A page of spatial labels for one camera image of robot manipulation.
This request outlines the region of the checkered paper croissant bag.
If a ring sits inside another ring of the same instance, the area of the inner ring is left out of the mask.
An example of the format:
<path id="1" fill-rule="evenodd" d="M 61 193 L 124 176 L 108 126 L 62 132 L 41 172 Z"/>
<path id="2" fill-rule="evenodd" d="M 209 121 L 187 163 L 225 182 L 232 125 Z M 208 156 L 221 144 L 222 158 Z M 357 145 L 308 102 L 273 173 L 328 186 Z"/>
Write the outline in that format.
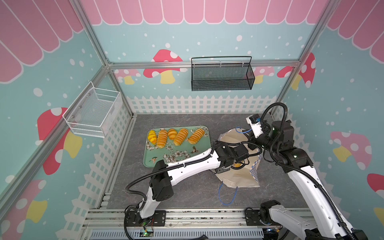
<path id="1" fill-rule="evenodd" d="M 248 140 L 246 130 L 242 128 L 232 129 L 222 135 L 219 140 L 226 143 L 240 143 Z M 258 179 L 258 167 L 262 160 L 262 155 L 249 157 L 249 164 L 240 170 L 230 169 L 227 172 L 216 174 L 217 178 L 221 181 L 221 185 L 218 190 L 219 201 L 223 206 L 229 207 L 236 199 L 238 190 L 241 188 L 250 189 L 260 187 Z M 225 200 L 224 190 L 234 190 L 234 196 L 231 200 Z"/>

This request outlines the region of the pale yellow twisted bread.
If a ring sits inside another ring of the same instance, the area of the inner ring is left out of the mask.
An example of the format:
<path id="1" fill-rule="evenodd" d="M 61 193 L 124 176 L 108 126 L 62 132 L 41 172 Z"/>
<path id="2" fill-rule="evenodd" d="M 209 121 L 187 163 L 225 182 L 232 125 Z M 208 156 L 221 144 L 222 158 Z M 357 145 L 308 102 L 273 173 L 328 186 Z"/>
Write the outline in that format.
<path id="1" fill-rule="evenodd" d="M 188 142 L 192 145 L 197 144 L 201 138 L 205 135 L 205 130 L 200 128 L 197 129 L 188 139 Z"/>

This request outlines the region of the yellow fake bread loaf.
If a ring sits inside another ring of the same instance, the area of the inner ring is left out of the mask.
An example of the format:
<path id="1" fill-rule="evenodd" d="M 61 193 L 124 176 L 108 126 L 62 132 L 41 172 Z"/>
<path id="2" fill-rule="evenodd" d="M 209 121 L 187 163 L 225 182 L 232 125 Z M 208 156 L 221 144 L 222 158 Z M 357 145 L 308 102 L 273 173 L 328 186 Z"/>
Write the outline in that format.
<path id="1" fill-rule="evenodd" d="M 189 134 L 189 131 L 185 128 L 181 129 L 175 136 L 174 138 L 174 145 L 175 146 L 180 146 L 183 144 L 185 139 L 187 138 Z"/>

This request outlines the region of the small striped round bun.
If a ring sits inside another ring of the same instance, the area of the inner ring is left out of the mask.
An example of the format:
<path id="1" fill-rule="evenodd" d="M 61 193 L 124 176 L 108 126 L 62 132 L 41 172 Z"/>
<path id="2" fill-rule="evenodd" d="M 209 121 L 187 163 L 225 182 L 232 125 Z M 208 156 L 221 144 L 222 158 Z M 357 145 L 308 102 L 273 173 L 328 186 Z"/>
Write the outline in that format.
<path id="1" fill-rule="evenodd" d="M 177 134 L 178 134 L 178 132 L 175 129 L 169 129 L 168 130 L 168 138 L 172 141 L 175 139 Z"/>

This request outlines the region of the orange fake croissant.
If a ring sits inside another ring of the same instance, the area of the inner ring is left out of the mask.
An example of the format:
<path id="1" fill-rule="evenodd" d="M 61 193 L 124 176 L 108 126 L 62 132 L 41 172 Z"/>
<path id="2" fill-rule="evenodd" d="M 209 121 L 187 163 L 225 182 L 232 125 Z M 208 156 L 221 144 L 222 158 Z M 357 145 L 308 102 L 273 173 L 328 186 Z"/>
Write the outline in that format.
<path id="1" fill-rule="evenodd" d="M 157 147 L 162 149 L 166 146 L 168 140 L 168 132 L 165 129 L 160 130 L 157 136 Z"/>

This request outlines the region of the yellow fake bread roll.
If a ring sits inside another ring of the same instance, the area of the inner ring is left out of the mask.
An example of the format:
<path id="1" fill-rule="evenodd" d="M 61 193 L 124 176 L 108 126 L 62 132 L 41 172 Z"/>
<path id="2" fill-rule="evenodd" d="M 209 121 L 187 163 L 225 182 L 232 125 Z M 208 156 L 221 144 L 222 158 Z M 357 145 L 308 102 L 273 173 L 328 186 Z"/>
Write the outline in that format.
<path id="1" fill-rule="evenodd" d="M 157 134 L 154 130 L 150 130 L 149 133 L 148 133 L 148 141 L 153 144 L 153 145 L 156 145 L 157 144 Z"/>

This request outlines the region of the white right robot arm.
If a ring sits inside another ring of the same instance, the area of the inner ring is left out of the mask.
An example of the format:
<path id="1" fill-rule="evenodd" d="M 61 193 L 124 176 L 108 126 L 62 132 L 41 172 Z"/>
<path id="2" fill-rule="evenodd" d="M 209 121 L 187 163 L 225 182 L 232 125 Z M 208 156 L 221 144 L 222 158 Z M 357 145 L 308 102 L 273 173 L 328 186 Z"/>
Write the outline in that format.
<path id="1" fill-rule="evenodd" d="M 307 222 L 278 201 L 260 206 L 263 224 L 278 223 L 302 240 L 366 240 L 362 230 L 355 229 L 343 216 L 321 183 L 314 164 L 303 149 L 294 145 L 294 128 L 287 120 L 288 107 L 273 103 L 261 116 L 247 117 L 252 133 L 250 141 L 268 152 L 268 162 L 281 167 L 294 182 L 308 205 L 314 220 Z"/>

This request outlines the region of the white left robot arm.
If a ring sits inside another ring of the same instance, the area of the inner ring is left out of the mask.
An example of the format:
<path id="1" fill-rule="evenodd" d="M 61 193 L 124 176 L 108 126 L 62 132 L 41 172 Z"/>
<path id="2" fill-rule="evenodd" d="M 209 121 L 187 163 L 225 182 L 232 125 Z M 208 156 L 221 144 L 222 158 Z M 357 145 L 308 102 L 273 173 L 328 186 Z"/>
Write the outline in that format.
<path id="1" fill-rule="evenodd" d="M 229 144 L 216 141 L 212 148 L 189 159 L 166 164 L 158 161 L 153 171 L 139 177 L 125 187 L 125 192 L 139 195 L 142 202 L 134 208 L 141 219 L 151 218 L 160 202 L 168 200 L 174 195 L 173 186 L 181 181 L 208 170 L 215 170 L 218 174 L 222 169 L 228 169 L 235 163 L 240 163 L 250 157 L 244 144 Z M 148 192 L 132 190 L 132 187 L 143 180 L 149 179 Z"/>

